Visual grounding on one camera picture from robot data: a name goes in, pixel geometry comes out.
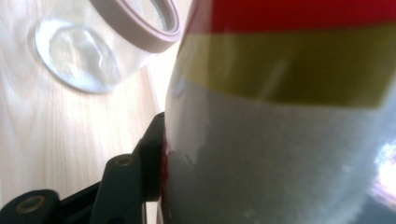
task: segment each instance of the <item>red stripe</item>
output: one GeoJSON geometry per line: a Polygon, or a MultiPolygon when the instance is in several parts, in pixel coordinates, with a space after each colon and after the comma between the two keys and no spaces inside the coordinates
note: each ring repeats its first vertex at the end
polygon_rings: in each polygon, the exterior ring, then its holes
{"type": "Polygon", "coordinates": [[[396,0],[198,0],[190,32],[254,33],[396,21],[396,0]]]}

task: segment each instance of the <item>wooden table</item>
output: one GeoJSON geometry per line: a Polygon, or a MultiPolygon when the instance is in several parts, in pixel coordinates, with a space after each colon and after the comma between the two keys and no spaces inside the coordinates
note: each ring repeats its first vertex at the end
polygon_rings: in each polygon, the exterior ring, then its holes
{"type": "MultiPolygon", "coordinates": [[[[53,0],[0,1],[0,206],[33,189],[61,198],[102,177],[130,153],[155,114],[178,44],[108,94],[66,87],[35,53],[33,30],[53,0]]],[[[191,0],[174,0],[182,21],[191,0]]]]}

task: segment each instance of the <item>bottle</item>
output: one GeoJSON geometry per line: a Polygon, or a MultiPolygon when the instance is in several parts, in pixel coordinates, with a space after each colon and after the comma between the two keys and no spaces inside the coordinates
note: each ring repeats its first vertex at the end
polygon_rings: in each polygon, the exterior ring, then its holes
{"type": "Polygon", "coordinates": [[[395,39],[394,1],[198,1],[158,223],[353,223],[396,140],[395,39]]]}

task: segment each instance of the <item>cylindrical container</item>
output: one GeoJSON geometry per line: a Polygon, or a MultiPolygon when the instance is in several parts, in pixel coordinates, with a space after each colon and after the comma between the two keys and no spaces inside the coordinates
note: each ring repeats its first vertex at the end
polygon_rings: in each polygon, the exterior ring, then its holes
{"type": "Polygon", "coordinates": [[[94,93],[111,91],[180,38],[171,0],[58,0],[35,30],[51,73],[94,93]]]}
{"type": "Polygon", "coordinates": [[[395,1],[198,1],[166,101],[163,223],[352,223],[396,139],[395,40],[395,1]]]}

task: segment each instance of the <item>screw hole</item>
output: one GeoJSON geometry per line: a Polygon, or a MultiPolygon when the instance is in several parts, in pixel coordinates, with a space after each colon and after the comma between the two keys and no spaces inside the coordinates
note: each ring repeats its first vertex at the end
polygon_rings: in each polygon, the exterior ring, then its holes
{"type": "Polygon", "coordinates": [[[43,206],[44,201],[46,201],[46,198],[44,196],[41,195],[31,196],[20,202],[15,208],[15,210],[19,214],[28,214],[34,212],[35,210],[43,206]]]}

